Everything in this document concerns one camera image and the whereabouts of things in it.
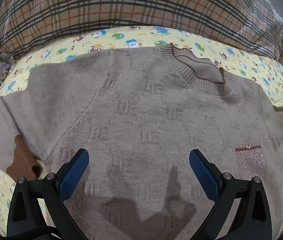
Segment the beige knit sweater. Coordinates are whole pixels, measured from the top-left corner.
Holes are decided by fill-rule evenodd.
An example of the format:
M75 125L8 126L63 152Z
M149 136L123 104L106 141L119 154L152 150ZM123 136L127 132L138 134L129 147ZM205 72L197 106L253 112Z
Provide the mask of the beige knit sweater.
M56 172L84 148L90 164L67 209L91 239L188 239L212 202L189 165L198 149L222 172L261 178L273 238L283 222L283 106L255 79L187 49L107 49L30 71L0 97L0 169Z

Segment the yellow cartoon print bedsheet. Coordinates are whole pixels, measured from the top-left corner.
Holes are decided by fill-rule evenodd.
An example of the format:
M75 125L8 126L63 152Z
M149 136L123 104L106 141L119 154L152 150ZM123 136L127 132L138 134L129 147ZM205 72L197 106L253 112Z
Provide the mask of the yellow cartoon print bedsheet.
M154 47L173 43L191 50L199 58L210 59L236 75L256 81L273 105L283 106L283 66L277 61L177 29L120 27L82 34L51 42L28 53L4 73L0 96L26 88L30 71L42 63L63 62L78 55L109 48ZM0 235L6 234L10 200L15 183L0 170Z

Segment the plaid beige quilt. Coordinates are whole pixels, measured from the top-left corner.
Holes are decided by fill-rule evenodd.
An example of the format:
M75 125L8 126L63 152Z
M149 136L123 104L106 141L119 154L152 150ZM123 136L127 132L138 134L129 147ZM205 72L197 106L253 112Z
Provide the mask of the plaid beige quilt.
M283 63L270 0L0 0L0 44L22 56L51 40L122 26L180 29Z

